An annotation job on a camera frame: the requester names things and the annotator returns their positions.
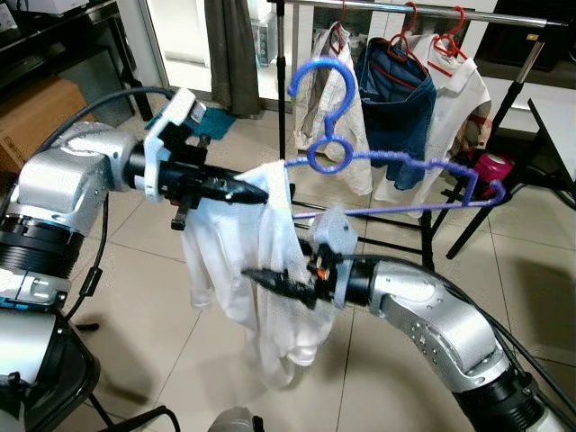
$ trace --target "white plastic bracket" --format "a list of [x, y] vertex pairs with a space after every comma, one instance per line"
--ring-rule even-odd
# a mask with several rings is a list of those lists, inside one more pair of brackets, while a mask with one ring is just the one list
[[168, 160], [170, 157], [170, 151], [164, 148], [164, 141], [159, 138], [159, 135], [170, 122], [180, 126], [190, 116], [195, 100], [196, 96], [187, 88], [178, 90], [144, 139], [144, 158], [146, 161], [144, 182], [141, 178], [136, 177], [134, 184], [140, 188], [143, 183], [144, 193], [149, 201], [159, 203], [162, 200], [158, 192], [160, 162]]

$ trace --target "white shirt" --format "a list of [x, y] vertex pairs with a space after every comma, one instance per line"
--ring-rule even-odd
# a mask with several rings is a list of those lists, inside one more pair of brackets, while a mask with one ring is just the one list
[[[452, 74], [447, 76], [433, 67], [427, 67], [436, 88], [436, 103], [426, 137], [426, 161], [448, 160], [448, 150], [464, 121], [477, 106], [490, 100], [488, 89], [476, 70], [474, 60], [449, 58], [434, 49], [435, 36], [437, 35], [428, 34], [408, 37], [414, 55], [424, 66], [430, 61]], [[373, 197], [394, 203], [422, 204], [441, 172], [441, 168], [427, 170], [423, 180], [408, 191], [399, 191], [394, 187], [394, 182], [386, 180], [385, 177], [374, 191]]]
[[202, 199], [197, 210], [188, 212], [182, 241], [192, 302], [208, 308], [213, 289], [228, 318], [246, 328], [248, 365], [268, 387], [280, 388], [292, 380], [294, 364], [312, 363], [338, 310], [324, 301], [308, 310], [240, 273], [247, 268], [285, 269], [295, 281], [306, 283], [310, 278], [294, 230], [284, 162], [265, 164], [236, 178], [267, 191], [268, 204]]
[[[355, 96], [350, 108], [337, 121], [334, 135], [345, 138], [354, 151], [368, 151], [368, 139], [364, 126], [362, 104], [358, 93], [358, 83], [354, 75], [354, 63], [350, 54], [348, 31], [341, 29], [343, 47], [336, 54], [329, 44], [329, 35], [332, 28], [321, 31], [314, 43], [312, 57], [330, 57], [343, 62], [352, 72], [355, 81]], [[297, 149], [307, 149], [324, 135], [324, 118], [334, 112], [346, 94], [344, 78], [335, 69], [326, 71], [314, 69], [301, 81], [300, 91], [294, 101], [294, 141]], [[335, 161], [344, 158], [344, 150], [339, 144], [331, 143], [326, 146], [326, 156]], [[343, 171], [337, 174], [348, 187], [358, 195], [369, 194], [372, 191], [372, 170], [370, 161], [357, 159]]]

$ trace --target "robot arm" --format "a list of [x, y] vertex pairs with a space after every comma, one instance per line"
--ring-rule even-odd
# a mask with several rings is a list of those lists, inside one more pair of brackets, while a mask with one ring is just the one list
[[451, 293], [453, 285], [409, 261], [346, 255], [356, 239], [344, 213], [328, 209], [310, 229], [310, 283], [266, 269], [244, 274], [311, 309], [317, 299], [367, 306], [412, 340], [476, 430], [564, 430], [537, 399], [532, 377], [517, 374], [490, 323]]
[[[58, 365], [63, 356], [59, 348], [68, 326], [58, 311], [109, 191], [134, 188], [151, 201], [168, 199], [178, 206], [175, 230], [184, 229], [185, 215], [202, 198], [267, 201], [265, 191], [236, 180], [236, 173], [205, 165], [209, 141], [185, 144], [204, 111], [182, 89], [143, 143], [131, 133], [80, 122], [23, 167], [6, 213], [0, 214], [0, 430], [23, 430], [25, 388], [49, 388], [58, 379], [58, 368], [46, 366]], [[91, 272], [95, 287], [102, 270]]]

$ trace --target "gray curtain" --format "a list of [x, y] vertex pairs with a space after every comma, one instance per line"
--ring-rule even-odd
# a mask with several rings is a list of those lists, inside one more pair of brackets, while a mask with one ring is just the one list
[[230, 113], [260, 113], [254, 39], [247, 0], [204, 0], [212, 99]]

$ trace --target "teal cloth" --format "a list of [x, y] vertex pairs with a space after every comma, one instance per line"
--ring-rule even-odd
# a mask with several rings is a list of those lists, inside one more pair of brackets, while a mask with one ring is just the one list
[[203, 133], [213, 140], [221, 140], [236, 121], [236, 117], [220, 108], [208, 108], [200, 125], [194, 128], [193, 135], [199, 137]]

